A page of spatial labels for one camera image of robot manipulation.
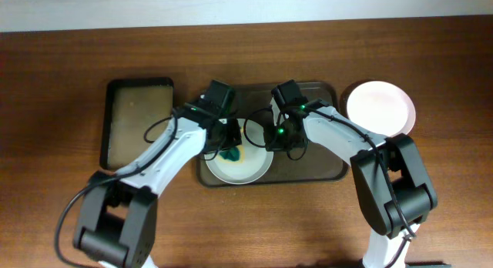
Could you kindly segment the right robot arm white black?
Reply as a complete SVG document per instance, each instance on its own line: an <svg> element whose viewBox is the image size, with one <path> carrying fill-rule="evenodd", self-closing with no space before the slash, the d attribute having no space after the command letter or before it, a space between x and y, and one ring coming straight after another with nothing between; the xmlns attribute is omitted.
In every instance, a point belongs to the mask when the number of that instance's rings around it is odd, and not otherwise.
<svg viewBox="0 0 493 268"><path fill-rule="evenodd" d="M413 139L386 137L343 117L329 102L309 100L294 81L276 85L264 133L268 151L289 153L316 143L352 170L361 212L371 227L362 267L405 267L419 226L438 205L438 195Z"/></svg>

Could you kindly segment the pinkish white plate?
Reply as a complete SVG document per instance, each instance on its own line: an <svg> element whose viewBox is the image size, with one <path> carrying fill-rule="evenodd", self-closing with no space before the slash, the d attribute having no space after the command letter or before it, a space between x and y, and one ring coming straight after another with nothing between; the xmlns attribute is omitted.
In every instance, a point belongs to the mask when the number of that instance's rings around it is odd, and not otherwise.
<svg viewBox="0 0 493 268"><path fill-rule="evenodd" d="M345 106L350 121L385 136L408 134L416 122L411 97L389 82L359 84L347 96Z"/></svg>

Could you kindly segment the light blue plate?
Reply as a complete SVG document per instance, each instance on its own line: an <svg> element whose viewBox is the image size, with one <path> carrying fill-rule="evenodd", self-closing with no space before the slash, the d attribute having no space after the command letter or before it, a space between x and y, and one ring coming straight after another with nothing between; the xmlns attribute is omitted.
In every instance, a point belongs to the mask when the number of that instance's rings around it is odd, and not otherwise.
<svg viewBox="0 0 493 268"><path fill-rule="evenodd" d="M217 179L233 185L243 185L258 180L273 162L273 152L254 146L245 138L244 122L245 119L238 119L241 144L232 151L233 155L235 152L239 155L238 159L231 160L231 156L226 157L226 151L223 151L214 159L206 161L207 168Z"/></svg>

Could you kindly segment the green yellow sponge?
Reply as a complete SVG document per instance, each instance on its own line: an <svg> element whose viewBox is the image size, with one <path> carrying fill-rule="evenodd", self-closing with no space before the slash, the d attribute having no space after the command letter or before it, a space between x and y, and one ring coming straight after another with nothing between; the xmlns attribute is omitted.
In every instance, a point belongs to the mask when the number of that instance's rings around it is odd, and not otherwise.
<svg viewBox="0 0 493 268"><path fill-rule="evenodd" d="M235 146L219 153L221 159L227 162L242 162L244 160L243 146Z"/></svg>

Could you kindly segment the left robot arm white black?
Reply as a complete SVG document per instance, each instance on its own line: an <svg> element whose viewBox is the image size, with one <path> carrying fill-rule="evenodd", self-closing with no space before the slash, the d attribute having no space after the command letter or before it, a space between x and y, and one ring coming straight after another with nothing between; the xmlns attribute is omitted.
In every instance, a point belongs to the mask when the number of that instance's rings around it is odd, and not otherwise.
<svg viewBox="0 0 493 268"><path fill-rule="evenodd" d="M113 176L97 172L82 191L72 244L104 267L153 267L159 197L189 160L241 143L230 108L236 92L213 80L173 111L150 147Z"/></svg>

